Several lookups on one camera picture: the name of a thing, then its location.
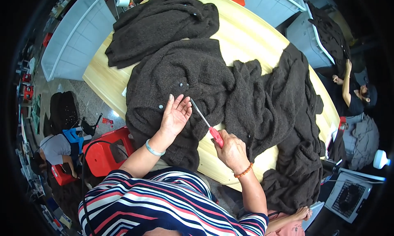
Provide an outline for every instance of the screwdriver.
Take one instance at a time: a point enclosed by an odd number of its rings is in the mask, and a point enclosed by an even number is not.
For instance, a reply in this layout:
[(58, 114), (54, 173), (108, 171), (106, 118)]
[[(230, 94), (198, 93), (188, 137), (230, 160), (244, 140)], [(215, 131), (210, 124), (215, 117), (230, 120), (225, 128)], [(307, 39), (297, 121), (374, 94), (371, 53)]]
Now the screwdriver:
[(205, 123), (208, 125), (209, 127), (209, 132), (211, 133), (212, 137), (214, 137), (214, 140), (216, 143), (218, 143), (218, 145), (220, 146), (220, 148), (223, 148), (223, 139), (220, 136), (220, 133), (214, 129), (213, 127), (211, 127), (211, 125), (209, 125), (209, 123), (206, 121), (205, 117), (203, 116), (203, 114), (201, 113), (201, 111), (198, 109), (197, 105), (195, 104), (195, 102), (193, 101), (193, 99), (190, 99), (191, 104), (196, 108), (198, 114), (201, 116), (201, 118), (205, 121)]

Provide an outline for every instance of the woman's left hand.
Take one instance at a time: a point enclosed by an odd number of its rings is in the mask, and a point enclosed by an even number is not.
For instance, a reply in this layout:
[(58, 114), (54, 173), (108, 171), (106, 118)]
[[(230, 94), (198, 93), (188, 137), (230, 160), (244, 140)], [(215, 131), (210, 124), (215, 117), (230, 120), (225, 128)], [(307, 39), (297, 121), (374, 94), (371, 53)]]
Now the woman's left hand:
[(160, 131), (174, 140), (185, 127), (190, 116), (190, 97), (183, 98), (183, 94), (181, 94), (174, 100), (174, 96), (170, 94), (164, 110), (163, 120), (161, 121)]

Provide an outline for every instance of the bracelet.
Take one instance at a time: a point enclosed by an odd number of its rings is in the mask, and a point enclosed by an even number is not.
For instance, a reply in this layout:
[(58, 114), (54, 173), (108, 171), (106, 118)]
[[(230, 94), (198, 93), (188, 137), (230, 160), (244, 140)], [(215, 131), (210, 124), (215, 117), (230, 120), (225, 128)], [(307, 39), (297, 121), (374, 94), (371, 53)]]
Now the bracelet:
[(150, 146), (149, 146), (149, 140), (150, 139), (148, 139), (146, 142), (145, 142), (145, 146), (147, 147), (147, 149), (149, 150), (149, 152), (150, 153), (152, 153), (153, 155), (155, 155), (155, 156), (163, 156), (164, 154), (165, 154), (165, 151), (163, 151), (163, 152), (157, 152), (157, 151), (154, 151)]
[(252, 169), (252, 167), (253, 167), (253, 163), (250, 163), (249, 167), (244, 172), (242, 172), (241, 174), (234, 174), (234, 177), (239, 178), (245, 175), (247, 172), (249, 172)]

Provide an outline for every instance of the white cup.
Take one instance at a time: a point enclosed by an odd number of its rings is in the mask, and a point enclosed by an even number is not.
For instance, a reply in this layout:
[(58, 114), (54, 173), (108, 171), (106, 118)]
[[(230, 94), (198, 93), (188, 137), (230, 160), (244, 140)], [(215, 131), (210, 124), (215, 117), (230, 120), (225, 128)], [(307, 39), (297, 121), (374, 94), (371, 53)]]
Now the white cup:
[(118, 0), (116, 1), (116, 6), (118, 7), (128, 7), (130, 0)]

